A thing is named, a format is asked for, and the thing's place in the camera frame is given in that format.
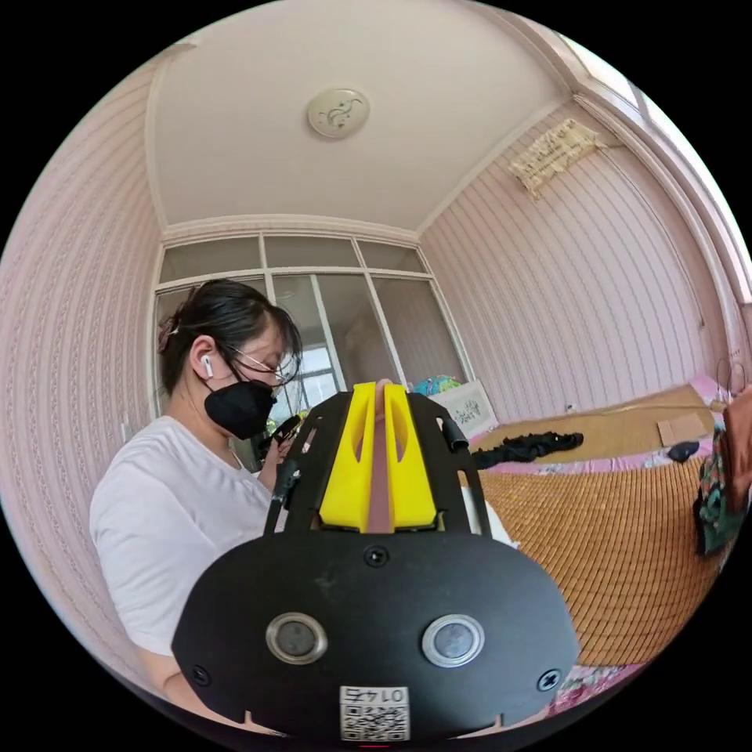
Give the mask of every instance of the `wall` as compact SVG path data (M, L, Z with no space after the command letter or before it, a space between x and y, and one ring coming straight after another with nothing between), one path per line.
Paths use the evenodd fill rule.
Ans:
M50 605L98 659L142 683L89 538L89 502L149 420L146 326L160 231L146 177L154 66L90 112L48 163L0 264L0 497Z
M533 201L509 162L567 103L478 175L421 237L503 422L604 407L714 374L724 341L700 250L626 148L557 176Z

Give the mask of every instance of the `white earbud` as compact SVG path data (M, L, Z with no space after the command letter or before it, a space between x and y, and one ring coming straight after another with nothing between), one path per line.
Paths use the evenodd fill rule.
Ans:
M210 361L208 355L204 355L204 357L201 358L201 365L204 367L204 370L206 371L206 378L214 378L214 371L212 370L212 362Z

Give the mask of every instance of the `woman's hand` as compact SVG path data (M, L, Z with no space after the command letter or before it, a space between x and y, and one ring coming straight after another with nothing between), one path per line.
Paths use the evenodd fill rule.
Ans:
M290 436L290 438L285 439L282 444L279 444L276 439L272 439L269 451L266 453L264 466L258 474L258 479L263 483L264 487L270 494L273 493L274 485L277 483L277 468L284 462L287 452L290 451L293 440L294 436Z

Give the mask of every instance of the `black face mask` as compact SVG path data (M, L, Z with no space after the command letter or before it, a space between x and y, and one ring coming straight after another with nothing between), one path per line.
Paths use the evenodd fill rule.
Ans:
M270 386L260 381L238 381L211 391L204 401L206 415L240 441L266 430L269 413L277 400Z

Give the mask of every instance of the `framed picture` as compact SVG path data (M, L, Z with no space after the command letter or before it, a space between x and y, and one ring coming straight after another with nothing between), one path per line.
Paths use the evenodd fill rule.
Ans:
M470 381L454 389L433 394L429 399L438 402L449 411L468 441L479 438L499 425L480 381Z

